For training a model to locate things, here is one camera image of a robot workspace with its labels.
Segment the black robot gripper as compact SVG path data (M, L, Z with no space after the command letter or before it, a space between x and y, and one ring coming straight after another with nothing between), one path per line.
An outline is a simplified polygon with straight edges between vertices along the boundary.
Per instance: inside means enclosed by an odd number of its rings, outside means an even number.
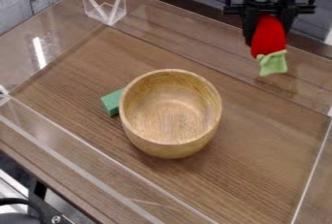
M260 12L279 14L284 32L289 33L299 14L315 12L316 0L225 0L224 14L240 15L245 44L252 46L252 39L259 25Z

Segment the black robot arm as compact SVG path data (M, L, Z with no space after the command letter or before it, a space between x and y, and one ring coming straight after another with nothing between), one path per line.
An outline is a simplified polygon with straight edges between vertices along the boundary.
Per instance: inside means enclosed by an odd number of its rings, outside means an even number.
M243 35L248 46L259 26L260 16L275 16L285 33L289 33L297 15L315 13L316 0L225 0L224 14L240 15Z

